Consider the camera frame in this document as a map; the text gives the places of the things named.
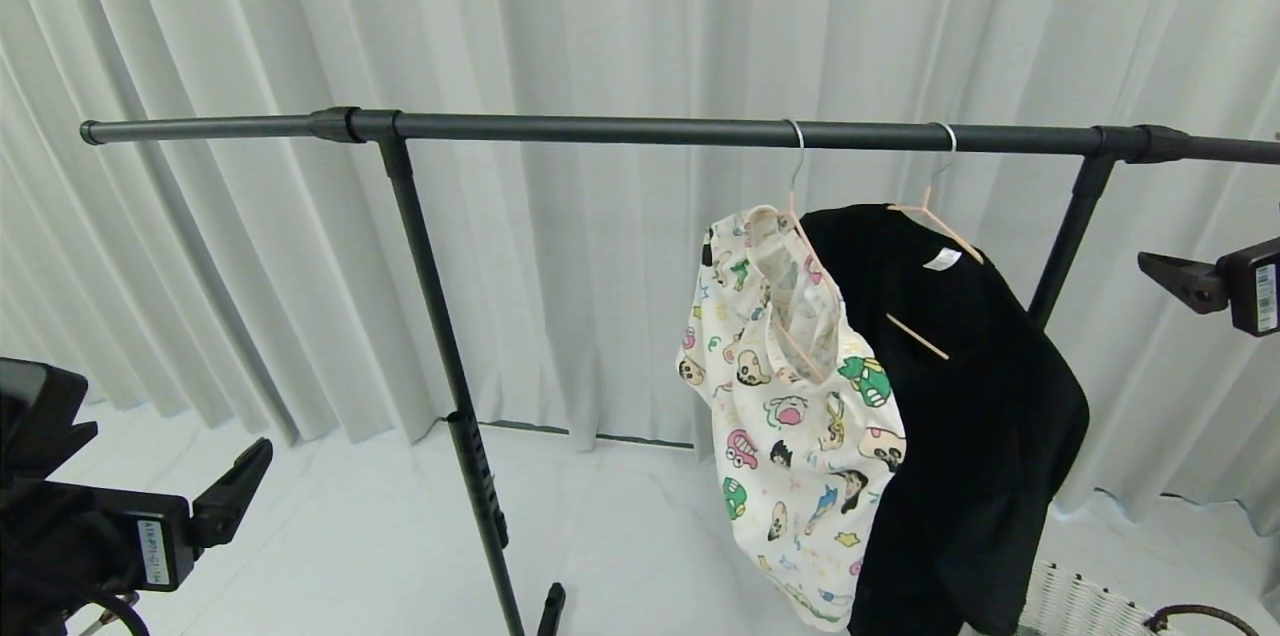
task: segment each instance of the white floor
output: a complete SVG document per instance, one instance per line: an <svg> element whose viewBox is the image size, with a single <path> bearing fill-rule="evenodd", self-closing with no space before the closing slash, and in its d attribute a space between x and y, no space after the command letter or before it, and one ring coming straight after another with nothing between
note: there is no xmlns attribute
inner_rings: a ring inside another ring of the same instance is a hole
<svg viewBox="0 0 1280 636"><path fill-rule="evenodd" d="M96 418L100 436L55 480L195 498L252 441L236 425L209 431L148 408L93 404L81 418ZM567 636L817 633L735 549L714 475L690 452L602 441L579 454L562 436L484 435L530 633L552 581L568 590ZM1280 539L1253 535L1234 505L1169 500L1134 526L1097 495L1050 521L1042 557L1148 608L1208 603L1280 635L1258 603L1280 580ZM138 609L155 635L504 632L443 425L412 448L338 435L276 449L236 540ZM1175 627L1234 633L1198 617ZM113 632L123 627L102 633Z"/></svg>

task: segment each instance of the curtain fold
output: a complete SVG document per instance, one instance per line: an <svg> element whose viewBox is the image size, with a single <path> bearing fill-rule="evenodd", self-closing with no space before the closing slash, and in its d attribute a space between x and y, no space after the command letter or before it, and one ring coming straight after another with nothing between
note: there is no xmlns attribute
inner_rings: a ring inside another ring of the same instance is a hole
<svg viewBox="0 0 1280 636"><path fill-rule="evenodd" d="M92 398L287 440L452 409L376 150L81 143L84 118L421 113L1093 125L1271 138L1277 0L0 0L0 349ZM786 148L412 141L480 418L692 443L671 354L709 221ZM800 209L919 200L1028 302L1078 157L809 152ZM1060 505L1161 493L1280 531L1280 339L1135 267L1272 238L1280 168L1116 168L1050 324L1093 408Z"/></svg>

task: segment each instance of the horizontal black bar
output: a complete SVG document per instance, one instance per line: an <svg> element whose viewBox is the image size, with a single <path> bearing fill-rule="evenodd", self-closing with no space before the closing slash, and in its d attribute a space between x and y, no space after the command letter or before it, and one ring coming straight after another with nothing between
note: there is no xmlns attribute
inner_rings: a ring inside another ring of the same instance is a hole
<svg viewBox="0 0 1280 636"><path fill-rule="evenodd" d="M360 113L351 109L351 113ZM168 122L84 122L81 136L92 145L141 139L238 139L264 136L320 136L321 122L302 116L178 118ZM372 120L385 127L385 122ZM937 124L841 124L799 122L805 147L878 150L951 150L951 138ZM365 120L347 118L357 139L383 139L385 133L362 134ZM795 129L787 122L736 122L716 118L621 116L485 116L462 113L397 113L396 136L406 139L558 141L558 143L716 145L716 147L795 148ZM1151 133L1138 125L952 125L956 150L988 154L1143 154ZM1274 163L1280 143L1184 136L1176 157L1204 161Z"/></svg>
<svg viewBox="0 0 1280 636"><path fill-rule="evenodd" d="M311 136L307 116L161 118L155 122L83 122L81 138L92 145L118 141L261 139Z"/></svg>

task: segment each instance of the clothing rack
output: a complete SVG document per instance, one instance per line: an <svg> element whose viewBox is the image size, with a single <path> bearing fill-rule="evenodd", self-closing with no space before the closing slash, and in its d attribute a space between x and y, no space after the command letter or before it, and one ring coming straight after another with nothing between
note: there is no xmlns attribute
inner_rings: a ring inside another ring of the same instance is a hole
<svg viewBox="0 0 1280 636"><path fill-rule="evenodd" d="M1201 161L1280 165L1280 143L1185 134L1165 125L1093 125L1061 129L1042 125L840 124L799 122L805 148L957 150L987 154L1075 154L1083 156L1071 200L1044 264L1028 312L1043 329L1061 293L1093 209L1116 163ZM453 436L489 571L509 636L524 636L503 549L507 521L498 505L493 475L462 371L435 256L413 184L407 139L561 141L561 143L714 145L714 147L796 148L791 122L732 122L708 118L471 116L402 113L387 109L326 107L296 116L175 118L156 122L83 122L88 145L155 139L311 138L378 145L404 225L431 330L452 390L454 412L444 417ZM559 628L564 587L552 584L538 636Z"/></svg>

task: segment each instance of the basket handle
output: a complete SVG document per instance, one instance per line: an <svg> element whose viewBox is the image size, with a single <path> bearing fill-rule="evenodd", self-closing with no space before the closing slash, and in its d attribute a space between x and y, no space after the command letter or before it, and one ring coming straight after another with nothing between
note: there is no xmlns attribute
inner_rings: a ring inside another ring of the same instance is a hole
<svg viewBox="0 0 1280 636"><path fill-rule="evenodd" d="M1231 626L1239 628L1240 631L1244 632L1245 636L1258 636L1258 632L1253 631L1253 627L1249 626L1248 623L1244 623L1243 618L1233 613L1228 613L1222 609L1216 609L1212 607L1202 607L1199 604L1174 604L1171 607L1165 607L1153 613L1152 617L1147 619L1147 622L1143 622L1143 626L1149 628L1152 633L1160 633L1161 631L1169 628L1169 617L1181 613L1198 613L1202 616L1211 616L1213 618L1225 621Z"/></svg>

